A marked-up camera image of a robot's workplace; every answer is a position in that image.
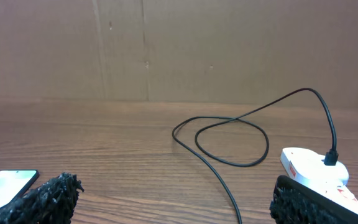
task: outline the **cardboard panel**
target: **cardboard panel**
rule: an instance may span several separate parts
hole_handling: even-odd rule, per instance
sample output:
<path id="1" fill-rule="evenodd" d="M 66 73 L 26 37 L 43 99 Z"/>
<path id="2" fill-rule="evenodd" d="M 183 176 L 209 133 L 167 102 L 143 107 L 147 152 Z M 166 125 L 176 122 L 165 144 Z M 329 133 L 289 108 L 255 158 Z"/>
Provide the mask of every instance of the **cardboard panel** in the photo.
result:
<path id="1" fill-rule="evenodd" d="M 88 0 L 0 0 L 0 96 L 102 98 Z"/>
<path id="2" fill-rule="evenodd" d="M 358 1 L 144 1 L 153 101 L 358 106 Z M 311 106 L 313 95 L 281 105 Z"/>
<path id="3" fill-rule="evenodd" d="M 97 0 L 104 86 L 115 100 L 146 100 L 142 0 Z"/>

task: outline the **extension socket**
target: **extension socket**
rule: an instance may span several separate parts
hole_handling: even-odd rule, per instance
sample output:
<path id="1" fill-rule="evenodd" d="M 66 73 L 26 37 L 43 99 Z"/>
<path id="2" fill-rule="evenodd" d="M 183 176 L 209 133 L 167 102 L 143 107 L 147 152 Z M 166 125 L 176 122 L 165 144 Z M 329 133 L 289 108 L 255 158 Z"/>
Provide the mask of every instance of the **extension socket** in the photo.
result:
<path id="1" fill-rule="evenodd" d="M 358 214 L 358 200 L 346 187 L 349 173 L 344 164 L 324 165 L 325 156 L 297 147 L 284 148 L 281 163 L 295 181 Z"/>

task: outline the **cable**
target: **cable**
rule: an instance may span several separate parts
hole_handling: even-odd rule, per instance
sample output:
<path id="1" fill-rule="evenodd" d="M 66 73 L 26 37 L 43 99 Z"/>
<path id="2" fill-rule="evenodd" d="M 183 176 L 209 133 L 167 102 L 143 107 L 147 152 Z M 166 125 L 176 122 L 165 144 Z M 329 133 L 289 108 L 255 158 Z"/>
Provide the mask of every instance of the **cable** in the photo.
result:
<path id="1" fill-rule="evenodd" d="M 300 91 L 311 91 L 313 92 L 319 99 L 320 103 L 322 104 L 325 112 L 326 112 L 326 116 L 327 116 L 327 119 L 328 119 L 328 124 L 329 124 L 329 128 L 331 129 L 331 136 L 332 136 L 332 140 L 333 140 L 333 143 L 332 143 L 332 146 L 331 146 L 331 149 L 329 150 L 329 152 L 327 152 L 326 154 L 326 158 L 324 160 L 324 163 L 326 164 L 326 161 L 328 164 L 331 164 L 331 165 L 328 165 L 328 166 L 333 166 L 335 165 L 336 161 L 337 161 L 337 152 L 336 152 L 336 132 L 335 132 L 335 127 L 334 127 L 334 123 L 333 123 L 333 120 L 331 118 L 331 114 L 329 113 L 329 110 L 328 110 L 328 107 L 327 107 L 327 104 L 326 102 L 323 100 L 323 97 L 321 97 L 321 95 L 314 89 L 312 88 L 300 88 L 299 90 L 295 90 L 271 103 L 268 103 L 266 104 L 265 106 L 261 106 L 260 108 L 257 108 L 251 112 L 248 112 L 248 113 L 245 113 L 243 115 L 240 115 L 238 117 L 226 117 L 226 116 L 196 116 L 196 117 L 193 117 L 193 118 L 189 118 L 187 120 L 185 120 L 184 122 L 178 124 L 173 130 L 172 130 L 172 138 L 177 142 L 179 143 L 181 146 L 183 146 L 184 148 L 186 148 L 187 150 L 189 150 L 191 153 L 193 153 L 196 157 L 198 157 L 199 159 L 201 159 L 211 170 L 212 172 L 215 174 L 215 176 L 218 178 L 218 180 L 220 181 L 220 183 L 222 184 L 223 188 L 225 189 L 226 193 L 228 194 L 228 196 L 230 197 L 230 200 L 233 204 L 233 207 L 236 211 L 236 216 L 237 216 L 237 220 L 238 220 L 238 223 L 241 224 L 242 223 L 242 219 L 241 219 L 241 214 L 240 214 L 240 210 L 239 210 L 239 207 L 237 206 L 237 203 L 236 203 L 236 200 L 234 199 L 232 193 L 230 192 L 229 188 L 227 187 L 226 183 L 223 181 L 222 177 L 218 174 L 218 172 L 215 170 L 215 168 L 204 158 L 202 157 L 200 154 L 198 154 L 196 151 L 192 150 L 190 147 L 188 147 L 186 144 L 184 144 L 183 142 L 181 142 L 177 137 L 176 137 L 176 133 L 177 133 L 177 130 L 184 127 L 184 125 L 186 125 L 187 123 L 189 123 L 190 121 L 193 121 L 193 120 L 196 120 L 196 119 L 201 119 L 201 118 L 216 118 L 216 119 L 226 119 L 226 121 L 222 121 L 222 122 L 219 122 L 219 123 L 216 123 L 216 124 L 211 124 L 207 127 L 204 127 L 204 128 L 201 128 L 200 130 L 197 131 L 196 135 L 195 135 L 195 143 L 198 147 L 199 150 L 201 150 L 201 152 L 203 152 L 204 154 L 206 154 L 207 156 L 211 157 L 212 159 L 215 159 L 219 162 L 223 162 L 225 164 L 228 164 L 230 166 L 237 166 L 237 167 L 250 167 L 250 166 L 255 166 L 257 164 L 260 164 L 267 156 L 267 153 L 269 152 L 269 139 L 267 137 L 267 134 L 266 132 L 261 128 L 259 127 L 258 125 L 256 124 L 253 124 L 249 121 L 246 121 L 246 120 L 243 120 L 241 119 L 242 117 L 245 117 L 247 115 L 250 115 L 252 113 L 255 113 L 257 111 L 260 111 L 270 105 L 273 105 L 295 93 L 298 93 Z M 203 131 L 209 129 L 209 128 L 213 128 L 213 127 L 216 127 L 216 126 L 219 126 L 219 125 L 222 125 L 222 124 L 227 124 L 227 123 L 230 123 L 232 121 L 240 121 L 240 122 L 243 122 L 245 124 L 249 124 L 255 128 L 257 128 L 260 132 L 262 132 L 262 134 L 265 136 L 265 140 L 266 140 L 266 149 L 265 149 L 265 152 L 264 154 L 262 155 L 262 157 L 260 157 L 259 159 L 257 159 L 256 161 L 254 162 L 251 162 L 251 163 L 248 163 L 248 164 L 239 164 L 239 163 L 235 163 L 235 162 L 229 162 L 229 161 L 226 161 L 224 159 L 221 159 L 217 156 L 214 156 L 212 155 L 211 153 L 209 153 L 208 151 L 206 151 L 205 149 L 203 149 L 201 147 L 201 145 L 198 143 L 198 136 L 200 135 L 200 133 L 202 133 Z"/>

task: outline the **black textured object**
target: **black textured object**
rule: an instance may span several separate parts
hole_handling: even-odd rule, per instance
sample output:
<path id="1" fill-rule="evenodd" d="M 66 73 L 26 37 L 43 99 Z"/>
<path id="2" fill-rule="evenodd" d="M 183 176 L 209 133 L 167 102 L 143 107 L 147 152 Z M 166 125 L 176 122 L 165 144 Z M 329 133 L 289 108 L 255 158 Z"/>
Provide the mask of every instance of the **black textured object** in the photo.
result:
<path id="1" fill-rule="evenodd" d="M 0 208 L 0 224 L 71 223 L 78 189 L 84 192 L 76 175 L 62 173 Z"/>
<path id="2" fill-rule="evenodd" d="M 284 175 L 277 178 L 270 215 L 277 224 L 358 224 L 358 214 Z"/>

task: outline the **wooden table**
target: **wooden table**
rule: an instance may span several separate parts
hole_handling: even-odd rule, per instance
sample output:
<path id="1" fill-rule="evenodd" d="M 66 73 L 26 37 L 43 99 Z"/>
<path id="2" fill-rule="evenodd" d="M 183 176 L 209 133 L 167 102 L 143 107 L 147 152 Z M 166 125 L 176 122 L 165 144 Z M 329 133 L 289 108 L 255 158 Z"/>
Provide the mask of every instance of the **wooden table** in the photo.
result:
<path id="1" fill-rule="evenodd" d="M 78 174 L 85 193 L 74 223 L 235 223 L 229 197 L 214 174 L 178 145 L 171 131 L 198 115 L 236 116 L 256 106 L 106 101 L 0 101 L 0 170 L 38 169 L 36 187 L 62 171 Z M 358 110 L 331 110 L 339 159 L 358 198 Z M 235 196 L 244 223 L 274 223 L 269 215 L 284 147 L 324 154 L 331 136 L 321 108 L 271 107 L 248 120 L 264 128 L 270 151 L 258 166 L 232 167 L 207 158 Z M 195 148 L 190 123 L 179 138 Z M 260 157 L 258 130 L 232 123 L 207 130 L 201 144 L 235 162 Z"/>

